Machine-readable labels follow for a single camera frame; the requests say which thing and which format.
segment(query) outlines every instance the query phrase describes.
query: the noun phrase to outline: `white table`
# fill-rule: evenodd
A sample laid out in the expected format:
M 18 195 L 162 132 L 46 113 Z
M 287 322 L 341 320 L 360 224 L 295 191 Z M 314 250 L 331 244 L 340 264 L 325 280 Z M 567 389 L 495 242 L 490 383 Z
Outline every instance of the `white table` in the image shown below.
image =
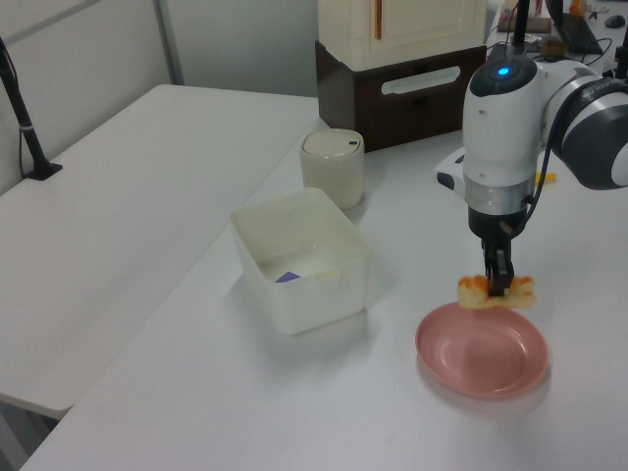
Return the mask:
M 0 400 L 62 417 L 317 116 L 160 86 L 0 197 Z
M 540 388 L 474 400 L 419 366 L 419 322 L 484 267 L 465 203 L 432 177 L 460 138 L 367 154 L 347 212 L 373 247 L 365 312 L 276 334 L 224 230 L 24 470 L 623 469 L 628 189 L 586 190 L 553 161 L 558 182 L 513 242 L 538 284 L 522 313 L 551 352 Z M 298 144 L 248 202 L 301 187 Z

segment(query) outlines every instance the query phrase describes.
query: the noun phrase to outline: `gray floor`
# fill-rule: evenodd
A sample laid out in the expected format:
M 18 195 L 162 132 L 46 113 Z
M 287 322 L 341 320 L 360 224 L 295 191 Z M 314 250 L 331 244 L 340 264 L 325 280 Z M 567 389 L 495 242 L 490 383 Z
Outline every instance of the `gray floor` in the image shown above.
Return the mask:
M 0 402 L 0 471 L 20 469 L 57 423 Z

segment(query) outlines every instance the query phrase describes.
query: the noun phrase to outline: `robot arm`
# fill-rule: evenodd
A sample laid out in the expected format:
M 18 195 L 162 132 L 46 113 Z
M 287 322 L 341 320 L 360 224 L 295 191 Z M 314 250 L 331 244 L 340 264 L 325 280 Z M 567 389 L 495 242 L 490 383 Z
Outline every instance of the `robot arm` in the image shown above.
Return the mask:
M 482 241 L 491 296 L 512 282 L 511 241 L 543 188 L 535 191 L 543 146 L 542 175 L 552 150 L 586 187 L 628 185 L 628 85 L 580 63 L 485 64 L 467 88 L 462 129 L 469 228 Z

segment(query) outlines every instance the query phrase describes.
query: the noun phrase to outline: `white plastic container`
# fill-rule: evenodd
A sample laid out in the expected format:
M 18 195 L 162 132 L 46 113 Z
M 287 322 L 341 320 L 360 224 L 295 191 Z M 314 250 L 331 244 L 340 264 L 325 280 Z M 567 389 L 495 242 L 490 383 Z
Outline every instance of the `white plastic container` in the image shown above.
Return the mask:
M 309 134 L 300 150 L 303 186 L 320 188 L 342 210 L 362 198 L 364 139 L 351 130 Z
M 371 248 L 321 189 L 237 209 L 231 221 L 246 282 L 282 334 L 366 306 Z M 278 283 L 287 273 L 299 278 Z
M 484 44 L 487 0 L 318 0 L 319 41 L 355 72 Z

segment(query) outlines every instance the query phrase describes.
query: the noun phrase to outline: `toast slice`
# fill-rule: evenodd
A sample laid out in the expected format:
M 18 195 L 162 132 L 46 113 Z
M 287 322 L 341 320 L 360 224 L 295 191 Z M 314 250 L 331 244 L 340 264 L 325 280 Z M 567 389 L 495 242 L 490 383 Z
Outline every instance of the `toast slice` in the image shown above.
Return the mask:
M 458 282 L 458 304 L 469 309 L 491 307 L 531 307 L 534 302 L 534 279 L 514 277 L 504 296 L 489 296 L 489 280 L 484 275 L 462 277 Z

